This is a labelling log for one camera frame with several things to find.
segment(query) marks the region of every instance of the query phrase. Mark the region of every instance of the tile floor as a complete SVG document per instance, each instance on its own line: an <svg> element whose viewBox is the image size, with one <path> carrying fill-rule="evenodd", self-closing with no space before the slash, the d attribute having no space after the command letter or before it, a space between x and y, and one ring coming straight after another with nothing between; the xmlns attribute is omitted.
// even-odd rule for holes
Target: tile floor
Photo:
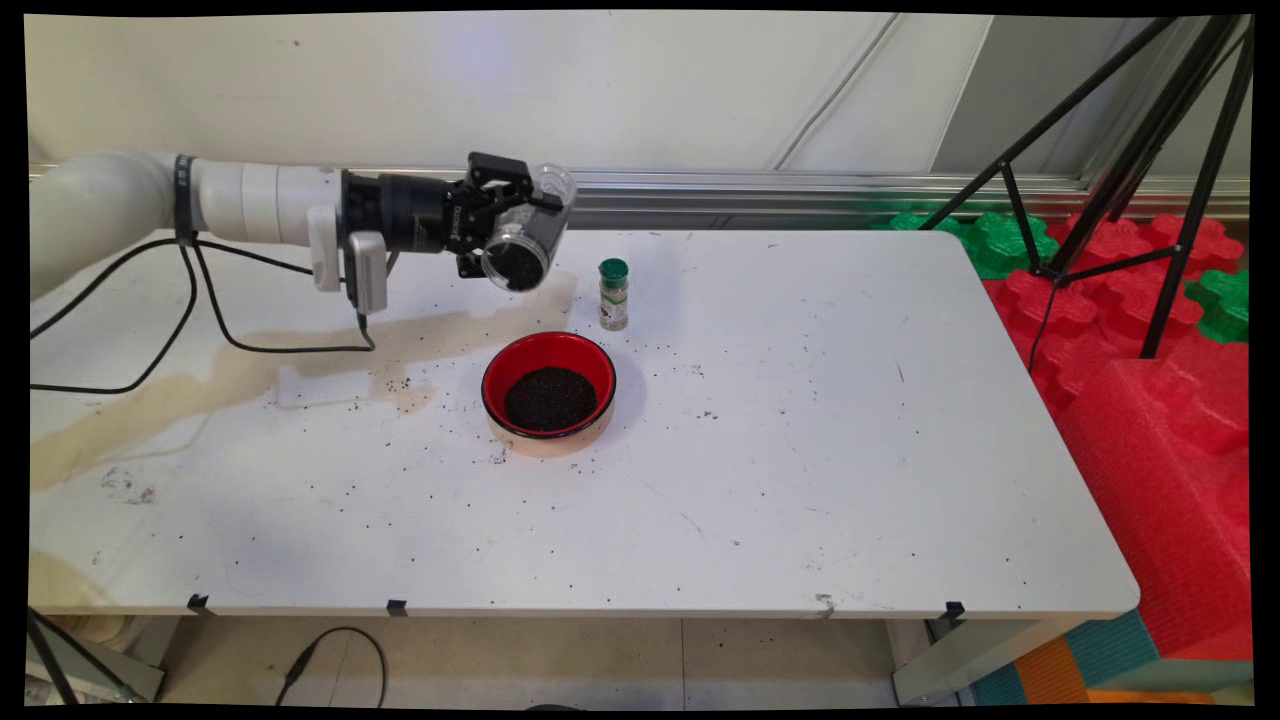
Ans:
<svg viewBox="0 0 1280 720"><path fill-rule="evenodd" d="M323 630L383 643L387 707L772 710L895 707L883 623L805 620L188 618L163 702L269 705ZM355 633L316 650L285 705L372 706L378 655Z"/></svg>

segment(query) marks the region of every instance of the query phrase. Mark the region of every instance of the black cable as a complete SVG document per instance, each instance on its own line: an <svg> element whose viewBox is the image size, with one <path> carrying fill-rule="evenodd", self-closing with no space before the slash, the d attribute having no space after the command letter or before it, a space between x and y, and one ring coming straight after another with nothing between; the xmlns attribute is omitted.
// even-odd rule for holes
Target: black cable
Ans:
<svg viewBox="0 0 1280 720"><path fill-rule="evenodd" d="M1036 333L1036 341L1032 342L1032 352L1027 357L1027 374L1036 372L1036 346L1039 345L1039 338L1044 334L1044 327L1048 325L1048 314L1053 311L1053 296L1057 295L1057 282L1053 283L1053 288L1048 291L1048 305L1044 307L1044 319L1041 320L1041 329Z"/></svg>
<svg viewBox="0 0 1280 720"><path fill-rule="evenodd" d="M45 320L44 323L41 323L40 327L37 327L36 329L31 331L31 338L29 340L36 340L37 337L40 337L40 334L42 332L45 332L49 328L51 328L58 320L61 320L63 316L65 316L68 313L70 313L72 310L74 310L77 305L79 305L81 302L83 302L84 299L90 296L90 293L92 293L95 290L97 290L97 286L102 284L102 281L105 281L106 278L111 277L111 273L114 273L115 270L119 270L120 265L128 263L129 260L132 260L133 258L136 258L138 255L142 255L143 252L146 252L147 250L151 250L152 247L161 247L161 246L165 246L165 245L177 245L177 243L178 243L178 240L173 238L173 237L170 237L168 240L152 240L151 242L145 242L145 243L134 247L133 250L129 250L124 255L120 255L119 258L115 259L115 261L113 261L110 265L108 265L105 270L102 270L96 278L93 278L93 282L88 283L88 287L86 287L84 290L82 290L79 292L79 295L76 296L74 300L72 300L70 302L68 302L61 310L54 313L54 315L51 318L49 318L47 320Z"/></svg>
<svg viewBox="0 0 1280 720"><path fill-rule="evenodd" d="M202 275L205 275L205 288L209 291L209 304L214 306L214 318L218 319L218 327L221 328L223 337L227 338L227 342L234 345L236 347L238 347L241 350L247 350L250 352L270 352L270 354L294 354L294 352L372 352L378 347L374 343L374 340L371 337L369 337L369 322L367 322L367 318L365 316L364 313L356 313L356 324L360 327L360 334L364 336L365 342L369 343L367 346L360 346L360 345L334 345L334 346L326 346L326 347L257 347L257 346L253 346L253 345L244 345L243 342L236 340L234 337L232 337L230 331L227 329L227 320L223 319L223 309L221 309L221 306L218 305L218 293L214 292L214 281L212 281L211 277L209 277L209 265L205 264L205 255L200 251L200 249L202 246L204 247L215 247L215 246L211 245L211 243L207 243L207 242L196 241L196 243L192 246L192 250L196 251L196 261L200 263L200 273ZM232 251L236 255L244 255L246 258L253 258L253 259L257 259L257 260L264 260L264 261L268 261L268 263L270 263L273 265L276 265L276 266L285 266L285 268L288 268L291 270L302 272L302 273L306 273L308 275L311 274L311 270L307 270L306 268L298 268L296 265L288 265L288 264L284 264L284 263L270 260L268 258L262 258L261 255L253 255L252 252L246 252L243 250L233 250L230 247L221 247L221 246L216 246L216 247L219 250Z"/></svg>
<svg viewBox="0 0 1280 720"><path fill-rule="evenodd" d="M248 250L241 250L239 247L232 247L229 245L218 245L216 242L209 242L207 240L197 240L196 245L200 247L221 250L223 252L239 255L241 258L248 258L251 260L257 260L259 263L266 263L268 265L275 265L276 268L284 268L285 270L293 270L294 273L302 273L303 275L315 274L307 268L302 268L300 265L291 265L289 263L276 260L275 258L268 258L266 255L259 255L257 252L250 252ZM338 278L338 282L347 282L347 278Z"/></svg>
<svg viewBox="0 0 1280 720"><path fill-rule="evenodd" d="M172 237L170 238L165 238L165 240L152 240L150 242L145 242L145 243L142 243L142 245L140 245L140 246L129 250L124 255L120 255L119 258L116 258L115 260L113 260L111 264L108 265L105 270L102 270L101 273L99 273L99 275L96 278L93 278L93 281L90 282L88 286L84 287L84 290L82 290L70 302L68 302L65 306L63 306L60 310L58 310L58 313L54 313L52 316L50 316L47 320L45 320L44 323L41 323L38 327L36 327L36 329L31 331L29 340L36 340L45 331L47 331L49 328L54 327L58 322L60 322L63 318L65 318L72 310L74 310L77 306L79 306L81 302L83 302L86 299L88 299L88 296L92 295L92 292L95 290L97 290L97 287L101 286L102 282L106 281L106 278L109 278L111 275L111 273L114 273L115 270L120 269L122 265L124 265L125 263L128 263L133 258L137 258L142 252L146 252L147 250L152 250L155 247L163 247L163 246L166 246L166 245L178 245L178 240L177 238L172 238ZM233 346L236 346L236 347L238 347L241 350L247 350L250 352L271 352L271 354L282 354L282 352L291 352L291 354L292 352L372 352L378 347L376 343L374 342L374 340L369 336L369 319L362 313L357 313L356 314L356 324L360 328L360 334L365 338L365 342L369 343L367 346L279 347L279 348L276 348L276 347L255 347L255 346L244 345L243 342L237 341L236 338L232 337L230 332L227 329L227 323L223 319L221 307L218 305L218 297L216 297L216 295L214 295L214 284L212 284L212 279L210 278L210 274L209 274L209 266L205 264L204 255L200 252L201 247L211 247L214 250L220 250L223 252L228 252L228 254L232 254L232 255L239 255L242 258L248 258L251 260L257 260L259 263L266 263L268 265L274 265L276 268L282 268L282 269L285 269L285 270L292 270L294 273L301 273L301 274L305 274L305 275L310 275L310 274L312 274L312 272L310 269L307 269L307 268L302 268L302 266L298 266L298 265L292 265L289 263L275 260L274 258L268 258L265 255L259 255L256 252L250 252L247 250L241 250L238 247L228 247L225 245L218 245L215 242L207 242L207 241L204 241L204 240L196 240L195 243L193 243L193 246L192 246L192 249L196 251L196 259L200 261L201 274L204 274L204 277L205 277L205 287L209 288L209 299L210 299L210 304L214 307L214 316L218 318L218 325L219 325L219 328L223 332L223 337L225 337L227 341L230 342ZM73 393L87 393L87 395L122 395L122 393L129 392L132 389L136 389L138 386L141 386L147 379L147 377L151 375L151 372L156 369L156 366L160 364L160 361L164 360L164 356L169 352L169 348L173 346L174 341L178 340L178 334L187 325L187 319L191 318L191 313L196 307L196 296L198 295L198 291L196 290L196 270L195 270L195 268L191 264L191 258L187 255L187 249L182 247L182 246L179 246L178 249L182 251L182 260L183 260L183 264L186 264L186 266L187 266L187 279L191 282L191 296L187 300L187 309L183 311L182 319L178 320L178 327L174 328L173 333L169 336L169 340L164 343L164 347L160 348L160 352L156 355L155 360L152 360L151 364L147 365L147 369L138 377L138 379L133 380L132 383L129 383L129 384L127 384L124 387L116 387L116 388L96 388L96 387L78 387L78 386L59 386L59 384L46 384L46 383L31 383L31 389L49 391L49 392L73 392ZM347 279L346 278L338 278L338 282L347 282Z"/></svg>
<svg viewBox="0 0 1280 720"><path fill-rule="evenodd" d="M111 273L114 273L120 265L123 265L128 260L133 259L134 256L137 256L141 252L151 250L152 247L160 247L161 245L173 245L175 242L178 242L178 241L174 240L174 238L156 240L156 241L148 242L146 245L140 245L138 247L134 247L129 252L125 252L124 255L122 255L120 258L118 258L114 263L111 263L110 265L108 265L106 270L102 270L101 274L99 274L96 278L93 278L93 282L91 282L88 284L88 287L86 287L84 290L82 290L81 293L77 295L74 300L72 300L70 302L68 302L65 307L63 307L61 310L59 310L58 313L55 313L54 316L50 318L49 320L45 320L38 328L31 331L31 338L35 340L36 337L40 336L40 333L42 333L42 332L47 331L50 327L52 327L54 323L56 323L58 320L61 320L64 315L67 315L68 313L70 313L77 305L79 305L86 297L88 297L90 293L93 292L93 290L96 290L97 286L101 284L102 281L105 281L108 278L108 275L110 275ZM191 258L187 255L187 249L179 246L178 250L182 251L182 261L183 261L183 264L187 265L187 279L191 281L191 297L187 300L187 309L183 310L182 319L178 320L178 327L175 327L173 329L173 332L169 334L169 340L165 341L164 347L160 348L160 352L156 355L155 360L152 360L151 364L147 365L147 369L143 370L141 375L138 375L138 379L133 380L132 383L129 383L129 384L127 384L124 387L110 387L110 388L108 388L108 387L76 387L76 386L55 386L55 384L44 384L44 383L31 383L31 389L52 391L52 392L78 392L78 393L86 393L86 395L122 395L122 393L129 392L129 391L137 388L140 384L142 384L142 382L146 380L147 377L151 375L151 370L155 370L156 365L159 365L160 361L164 360L165 354L168 354L169 348L173 347L173 342L175 340L178 340L178 333L180 333L182 328L184 328L187 325L187 318L191 318L191 311L196 307L196 295L197 295L197 290L196 290L196 270L195 270L195 268L191 266Z"/></svg>
<svg viewBox="0 0 1280 720"><path fill-rule="evenodd" d="M320 633L320 637L311 641L311 644L308 644L302 651L302 653L298 655L298 659L293 661L293 666L289 667L288 673L285 673L284 687L280 688L280 694L276 696L275 705L280 705L282 702L284 702L285 693L288 693L289 688L293 687L293 683L297 683L298 678L302 676L302 671L306 670L307 662L311 662L311 656L315 655L316 646L320 644L320 641L323 641L330 633L337 633L338 630L351 630L352 633L364 635L365 639L367 639L374 646L374 650L378 651L378 662L380 662L383 666L383 689L380 693L378 693L378 705L375 707L383 706L383 701L387 700L387 653L383 652L383 646L378 644L378 641L374 639L374 635L370 635L369 633L361 630L360 628L352 628L351 625L329 628L328 630Z"/></svg>
<svg viewBox="0 0 1280 720"><path fill-rule="evenodd" d="M79 701L76 700L76 693L72 692L72 684L67 682L63 666L58 664L54 651L49 650L45 634L40 632L40 626L36 624L35 612L29 606L27 607L27 637L31 638L31 644L36 646L36 655L45 664L45 670L49 670L49 679L58 688L58 694L63 698L63 705L79 705Z"/></svg>
<svg viewBox="0 0 1280 720"><path fill-rule="evenodd" d="M63 642L65 642L67 644L72 646L72 650L74 650L77 653L79 653L79 656L83 657L90 665L92 665L95 670L97 670L99 673L101 673L102 676L106 678L106 682L111 683L111 685L115 687L115 692L119 693L120 697L123 697L125 701L128 701L128 702L146 702L145 697L142 697L141 694L138 694L138 692L134 691L128 683L125 683L124 680L122 680L119 675L116 675L115 673L113 673L110 667L108 667L106 665L104 665L102 661L97 659L97 656L95 656L92 652L84 650L84 646L82 646L79 643L79 641L77 641L76 638L73 638L70 635L70 633L68 633L67 630L64 630L60 626L58 626L49 618L45 618L40 612L36 612L31 606L27 607L27 614L28 614L28 618L35 618L36 620L40 621L41 625L49 628L50 630L54 632L55 635L58 635L59 638L61 638Z"/></svg>

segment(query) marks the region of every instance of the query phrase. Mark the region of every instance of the white table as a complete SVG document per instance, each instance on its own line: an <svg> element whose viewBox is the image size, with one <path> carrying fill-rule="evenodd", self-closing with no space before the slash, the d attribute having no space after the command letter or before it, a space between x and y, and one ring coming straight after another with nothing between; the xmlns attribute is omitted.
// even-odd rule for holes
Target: white table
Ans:
<svg viewBox="0 0 1280 720"><path fill-rule="evenodd" d="M205 254L239 340L358 342L339 295ZM136 259L32 343L32 379L132 380L186 301L177 255ZM622 332L596 320L608 256L631 266ZM948 234L570 232L532 293L458 279L449 256L403 256L389 286L371 355L236 350L202 297L141 389L32 393L28 602L854 619L961 602L984 623L901 669L904 702L1138 603ZM540 459L494 439L479 388L500 347L550 329L599 342L620 383L598 439Z"/></svg>

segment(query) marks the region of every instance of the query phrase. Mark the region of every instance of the black wrist strap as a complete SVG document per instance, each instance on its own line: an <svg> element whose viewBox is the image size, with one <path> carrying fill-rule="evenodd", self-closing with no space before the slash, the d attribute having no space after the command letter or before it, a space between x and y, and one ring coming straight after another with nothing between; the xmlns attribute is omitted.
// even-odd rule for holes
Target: black wrist strap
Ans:
<svg viewBox="0 0 1280 720"><path fill-rule="evenodd" d="M196 242L196 222L191 214L192 155L178 155L173 163L173 229L178 245L191 247Z"/></svg>

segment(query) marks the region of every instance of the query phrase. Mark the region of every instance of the green lid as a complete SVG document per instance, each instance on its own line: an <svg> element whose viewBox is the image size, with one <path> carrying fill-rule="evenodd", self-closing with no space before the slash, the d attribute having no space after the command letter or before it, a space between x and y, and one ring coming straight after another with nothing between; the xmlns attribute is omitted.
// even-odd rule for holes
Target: green lid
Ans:
<svg viewBox="0 0 1280 720"><path fill-rule="evenodd" d="M627 282L627 264L625 260L609 258L600 263L600 281L609 290L618 290Z"/></svg>

